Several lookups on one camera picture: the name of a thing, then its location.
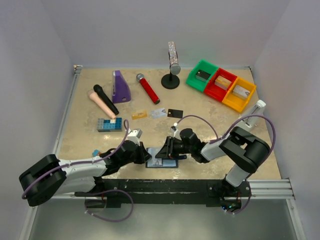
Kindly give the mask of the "blue leather card holder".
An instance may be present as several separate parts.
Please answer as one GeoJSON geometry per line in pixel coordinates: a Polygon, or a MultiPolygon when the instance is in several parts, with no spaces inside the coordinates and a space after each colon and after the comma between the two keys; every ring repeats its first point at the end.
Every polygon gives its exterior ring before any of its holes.
{"type": "Polygon", "coordinates": [[[178,159],[171,158],[155,158],[156,153],[159,152],[159,147],[148,147],[147,152],[151,155],[151,158],[146,161],[145,167],[150,169],[174,169],[179,167],[179,160],[185,160],[186,155],[180,155],[178,159]]]}

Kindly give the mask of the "black VIP card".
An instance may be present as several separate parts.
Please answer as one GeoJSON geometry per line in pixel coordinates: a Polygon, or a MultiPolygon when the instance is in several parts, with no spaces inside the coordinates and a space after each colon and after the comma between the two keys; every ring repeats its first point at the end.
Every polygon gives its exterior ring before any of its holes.
{"type": "Polygon", "coordinates": [[[183,118],[183,111],[179,109],[168,109],[167,116],[169,118],[177,118],[177,119],[182,119],[183,118]]]}

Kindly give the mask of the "silver white credit card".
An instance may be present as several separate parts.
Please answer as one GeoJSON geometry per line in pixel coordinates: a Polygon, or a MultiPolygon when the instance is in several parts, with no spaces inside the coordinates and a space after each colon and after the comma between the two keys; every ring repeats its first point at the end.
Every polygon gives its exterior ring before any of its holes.
{"type": "Polygon", "coordinates": [[[167,116],[167,112],[166,112],[165,108],[159,108],[159,109],[152,110],[150,112],[150,115],[151,115],[152,119],[157,119],[160,117],[167,116]]]}

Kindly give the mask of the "gold VIP card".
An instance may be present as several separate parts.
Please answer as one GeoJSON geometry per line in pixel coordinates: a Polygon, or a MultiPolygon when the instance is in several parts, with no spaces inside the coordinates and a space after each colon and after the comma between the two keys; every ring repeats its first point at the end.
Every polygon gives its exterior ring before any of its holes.
{"type": "Polygon", "coordinates": [[[148,116],[147,111],[145,109],[135,110],[131,113],[132,120],[138,120],[142,118],[146,118],[148,116]]]}

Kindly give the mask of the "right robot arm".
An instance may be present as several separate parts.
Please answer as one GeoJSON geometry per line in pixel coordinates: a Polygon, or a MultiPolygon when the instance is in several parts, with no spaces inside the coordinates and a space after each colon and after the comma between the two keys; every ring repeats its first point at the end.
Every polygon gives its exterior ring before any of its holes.
{"type": "Polygon", "coordinates": [[[234,127],[226,138],[215,143],[203,142],[191,128],[185,128],[179,132],[179,138],[168,136],[155,158],[177,160],[180,155],[189,154],[196,162],[205,164],[228,156],[234,166],[224,180],[238,187],[257,171],[270,151],[265,141],[239,126],[234,127]]]}

